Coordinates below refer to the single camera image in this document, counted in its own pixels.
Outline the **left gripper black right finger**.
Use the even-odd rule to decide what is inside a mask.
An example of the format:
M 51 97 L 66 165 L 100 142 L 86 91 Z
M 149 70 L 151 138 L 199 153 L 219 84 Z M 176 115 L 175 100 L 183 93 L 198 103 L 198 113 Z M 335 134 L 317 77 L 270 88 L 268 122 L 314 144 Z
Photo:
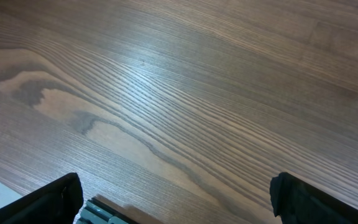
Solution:
M 283 224 L 358 224 L 358 209 L 287 172 L 271 179 L 269 192 Z

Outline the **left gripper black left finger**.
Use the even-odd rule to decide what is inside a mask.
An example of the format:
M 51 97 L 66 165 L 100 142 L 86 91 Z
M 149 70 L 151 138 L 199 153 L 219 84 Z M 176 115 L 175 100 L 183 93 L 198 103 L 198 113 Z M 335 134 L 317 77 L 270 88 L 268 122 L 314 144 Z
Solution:
M 80 178 L 71 172 L 0 208 L 0 223 L 73 223 L 83 202 Z

